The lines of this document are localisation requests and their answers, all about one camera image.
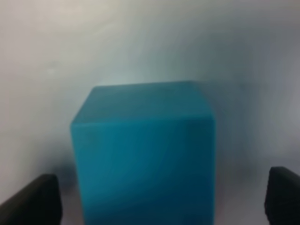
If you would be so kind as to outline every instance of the cube front face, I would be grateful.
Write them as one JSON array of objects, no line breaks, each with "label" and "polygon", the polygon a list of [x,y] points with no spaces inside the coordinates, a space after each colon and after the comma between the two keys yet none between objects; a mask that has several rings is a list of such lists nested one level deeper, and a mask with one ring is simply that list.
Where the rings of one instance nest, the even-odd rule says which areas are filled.
[{"label": "cube front face", "polygon": [[86,225],[213,225],[212,115],[73,124]]}]

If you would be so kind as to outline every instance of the gray wall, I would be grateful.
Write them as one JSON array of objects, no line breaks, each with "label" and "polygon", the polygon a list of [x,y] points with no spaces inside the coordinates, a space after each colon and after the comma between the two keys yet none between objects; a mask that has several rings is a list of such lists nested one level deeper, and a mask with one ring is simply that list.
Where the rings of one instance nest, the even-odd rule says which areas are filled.
[{"label": "gray wall", "polygon": [[216,110],[216,222],[267,224],[269,167],[300,172],[299,11],[296,0],[0,1],[0,202],[54,172],[64,223],[81,224],[68,126],[90,89],[197,80]]}]

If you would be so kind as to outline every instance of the cube top face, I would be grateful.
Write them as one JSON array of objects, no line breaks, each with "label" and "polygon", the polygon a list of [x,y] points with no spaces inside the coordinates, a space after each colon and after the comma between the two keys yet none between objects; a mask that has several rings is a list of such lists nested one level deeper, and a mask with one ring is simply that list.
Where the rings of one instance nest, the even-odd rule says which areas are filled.
[{"label": "cube top face", "polygon": [[195,82],[99,86],[92,90],[73,125],[210,116],[210,107]]}]

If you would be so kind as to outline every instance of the teal block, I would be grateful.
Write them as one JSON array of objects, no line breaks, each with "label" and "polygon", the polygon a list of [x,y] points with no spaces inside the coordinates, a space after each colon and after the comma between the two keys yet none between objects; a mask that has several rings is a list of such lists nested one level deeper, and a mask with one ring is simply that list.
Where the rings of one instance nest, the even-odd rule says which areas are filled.
[{"label": "teal block", "polygon": [[196,83],[95,87],[71,133],[86,225],[213,225],[215,121]]}]

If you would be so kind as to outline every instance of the white backdrop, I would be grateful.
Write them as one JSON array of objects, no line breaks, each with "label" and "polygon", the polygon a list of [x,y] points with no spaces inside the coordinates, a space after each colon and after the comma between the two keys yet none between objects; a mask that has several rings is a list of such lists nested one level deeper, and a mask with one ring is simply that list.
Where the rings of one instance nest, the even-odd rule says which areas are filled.
[{"label": "white backdrop", "polygon": [[267,224],[268,169],[300,172],[299,11],[296,0],[0,0],[0,202],[56,173],[64,224],[82,224],[69,124],[90,89],[197,80],[217,117],[216,224]]}]

